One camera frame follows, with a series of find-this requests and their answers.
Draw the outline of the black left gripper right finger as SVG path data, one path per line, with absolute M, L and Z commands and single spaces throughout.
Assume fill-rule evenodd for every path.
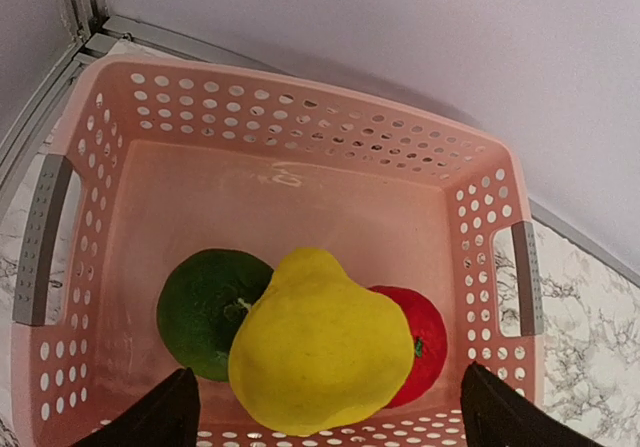
M 472 447 L 598 447 L 547 416 L 485 366 L 472 362 L 461 381 L 466 442 Z

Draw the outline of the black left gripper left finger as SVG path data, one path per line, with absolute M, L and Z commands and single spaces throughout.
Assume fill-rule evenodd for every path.
M 84 438 L 95 446 L 194 446 L 199 388 L 191 368 L 180 368 L 108 425 Z

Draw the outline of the green fake vegetable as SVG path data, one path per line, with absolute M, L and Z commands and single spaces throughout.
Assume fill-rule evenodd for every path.
M 238 329 L 273 275 L 273 268 L 239 250 L 205 249 L 168 276 L 156 307 L 160 337 L 182 366 L 226 382 Z

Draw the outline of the yellow fake pear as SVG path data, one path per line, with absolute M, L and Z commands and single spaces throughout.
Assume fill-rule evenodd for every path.
M 310 436 L 365 420 L 403 386 L 414 344 L 401 308 L 326 250 L 298 248 L 239 328 L 231 389 L 260 425 Z

